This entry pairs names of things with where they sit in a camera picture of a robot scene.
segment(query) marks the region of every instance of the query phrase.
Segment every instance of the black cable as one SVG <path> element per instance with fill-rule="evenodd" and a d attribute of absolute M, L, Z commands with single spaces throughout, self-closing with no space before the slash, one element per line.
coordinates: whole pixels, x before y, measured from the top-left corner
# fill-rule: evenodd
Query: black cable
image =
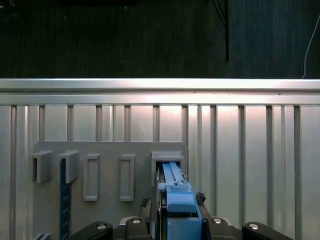
<path fill-rule="evenodd" d="M 219 6 L 219 8 L 220 8 L 220 11 L 221 11 L 221 13 L 222 13 L 222 16 L 224 17 L 224 19 L 226 19 L 226 16 L 225 16 L 224 11 L 222 10 L 222 7 L 221 7 L 221 4 L 220 4 L 220 1 L 219 1 L 219 0 L 216 0 L 216 1 L 218 2 L 218 6 Z"/>
<path fill-rule="evenodd" d="M 219 19 L 220 19 L 222 25 L 223 25 L 224 27 L 226 27 L 226 24 L 225 24 L 225 22 L 222 20 L 222 17 L 221 17 L 221 15 L 220 15 L 220 12 L 219 12 L 219 10 L 218 10 L 218 7 L 217 7 L 217 5 L 216 5 L 216 3 L 215 3 L 215 0 L 211 0 L 211 1 L 212 1 L 213 5 L 214 5 L 214 8 L 215 8 L 215 10 L 216 10 L 216 13 L 217 13 L 218 16 L 219 16 Z"/>

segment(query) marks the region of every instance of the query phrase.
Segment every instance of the blue plastic part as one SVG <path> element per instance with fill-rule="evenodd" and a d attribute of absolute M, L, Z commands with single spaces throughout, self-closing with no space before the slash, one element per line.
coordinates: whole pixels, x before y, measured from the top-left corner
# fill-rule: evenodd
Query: blue plastic part
<path fill-rule="evenodd" d="M 167 240 L 201 240 L 202 220 L 198 217 L 168 218 Z"/>
<path fill-rule="evenodd" d="M 168 213 L 190 213 L 195 217 L 167 218 L 167 240 L 200 240 L 202 216 L 196 195 L 191 185 L 184 179 L 177 163 L 163 163 L 165 183 L 158 184 L 160 191 L 166 191 Z"/>
<path fill-rule="evenodd" d="M 197 201 L 191 185 L 184 179 L 177 163 L 163 163 L 166 207 L 170 213 L 195 213 Z"/>

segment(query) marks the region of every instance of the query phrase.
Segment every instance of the aluminum rail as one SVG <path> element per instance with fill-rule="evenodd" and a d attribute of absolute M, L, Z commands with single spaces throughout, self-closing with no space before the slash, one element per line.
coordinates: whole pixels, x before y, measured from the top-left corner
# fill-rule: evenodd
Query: aluminum rail
<path fill-rule="evenodd" d="M 0 78 L 0 92 L 6 93 L 192 90 L 320 92 L 320 79 Z"/>

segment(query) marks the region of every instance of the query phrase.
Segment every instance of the blue object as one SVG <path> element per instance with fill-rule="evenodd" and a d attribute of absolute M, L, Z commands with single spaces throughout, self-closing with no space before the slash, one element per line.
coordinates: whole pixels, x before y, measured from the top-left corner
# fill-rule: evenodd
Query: blue object
<path fill-rule="evenodd" d="M 71 236 L 71 183 L 66 183 L 66 159 L 60 162 L 60 226 L 59 239 Z"/>
<path fill-rule="evenodd" d="M 162 167 L 165 183 L 160 183 L 158 189 L 166 191 L 167 212 L 193 215 L 168 217 L 167 240 L 200 240 L 202 216 L 191 185 L 176 162 L 163 163 Z"/>

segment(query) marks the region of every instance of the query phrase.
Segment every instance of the wall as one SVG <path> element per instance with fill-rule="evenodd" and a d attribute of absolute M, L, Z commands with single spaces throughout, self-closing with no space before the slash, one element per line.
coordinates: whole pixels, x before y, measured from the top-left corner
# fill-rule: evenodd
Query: wall
<path fill-rule="evenodd" d="M 32 239 L 29 154 L 45 140 L 184 142 L 190 183 L 213 216 L 316 239 L 319 81 L 162 81 L 4 80 L 0 239 Z"/>
<path fill-rule="evenodd" d="M 301 78 L 320 2 L 229 2 L 226 63 L 224 28 L 210 0 L 108 0 L 100 7 L 17 0 L 17 17 L 0 12 L 0 76 Z M 306 78 L 320 77 L 319 46 L 318 29 Z"/>

